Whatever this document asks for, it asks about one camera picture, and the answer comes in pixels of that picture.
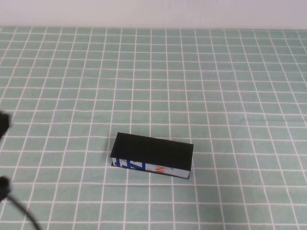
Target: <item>white wall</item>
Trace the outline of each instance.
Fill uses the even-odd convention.
[[[0,0],[0,25],[307,29],[306,0]]]

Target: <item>black cord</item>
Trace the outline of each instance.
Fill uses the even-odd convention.
[[[36,230],[42,230],[38,222],[35,220],[33,214],[29,210],[27,210],[27,208],[23,206],[15,197],[10,195],[10,191],[10,180],[5,176],[0,177],[0,202],[7,198],[19,209],[19,211],[21,211],[27,216],[29,220],[31,220]]]
[[[8,194],[6,197],[9,201],[11,201],[22,213],[24,213],[29,220],[31,220],[34,228],[36,230],[42,230],[42,228],[39,226],[38,222],[35,220],[33,214],[26,209],[25,206],[23,206],[16,198],[14,198],[12,195]]]

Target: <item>white side panel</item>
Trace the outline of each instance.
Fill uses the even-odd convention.
[[[116,158],[112,158],[113,164],[116,165],[117,162],[119,162],[119,167],[125,167],[127,168],[127,161],[119,159],[117,161]],[[134,169],[139,169],[143,165],[141,162],[136,162],[136,161],[130,161],[130,168]],[[183,178],[188,178],[190,171],[182,170],[182,169],[175,169],[175,168],[170,168],[170,167],[164,167],[164,166],[159,166],[159,165],[153,165],[153,164],[145,164],[145,168],[141,170],[146,170],[146,171],[152,171],[155,173],[161,173],[161,174],[169,174],[173,176],[179,176]]]

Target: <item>black cable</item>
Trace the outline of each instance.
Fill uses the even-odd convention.
[[[10,195],[10,180],[2,176],[0,177],[0,202],[7,198],[9,201],[11,201],[23,214],[27,216],[29,220],[31,220],[34,228],[36,230],[42,230],[42,228],[39,226],[38,222],[35,220],[33,214],[26,209],[25,206],[23,206],[15,197]]]
[[[23,206],[16,198],[14,198],[12,195],[8,194],[8,196],[6,197],[9,201],[11,201],[18,209],[19,211],[21,211],[22,213],[25,214],[25,216],[31,220],[34,228],[36,230],[42,230],[42,228],[39,226],[38,222],[35,220],[33,214],[26,209],[25,206]]]
[[[11,126],[11,115],[0,111],[0,139],[8,131],[10,126]],[[31,220],[36,230],[42,230],[38,222],[35,220],[33,214],[29,210],[27,210],[26,207],[24,207],[16,198],[10,195],[10,192],[11,192],[10,180],[5,176],[0,177],[0,202],[5,198],[7,198],[19,209],[19,211],[24,213],[27,216],[27,218]]]

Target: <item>printed label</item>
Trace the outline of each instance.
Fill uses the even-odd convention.
[[[127,168],[127,169],[137,169],[137,170],[142,170],[142,171],[152,171],[156,173],[161,173],[161,174],[169,174],[173,176],[180,176],[184,178],[189,177],[189,171],[182,170],[182,169],[175,169],[175,168],[170,168],[170,167],[165,167],[165,166],[160,166],[160,165],[153,165],[153,164],[146,164],[142,162],[137,162],[137,161],[129,161],[129,160],[122,160],[119,158],[112,158],[113,164],[118,167],[122,168]]]

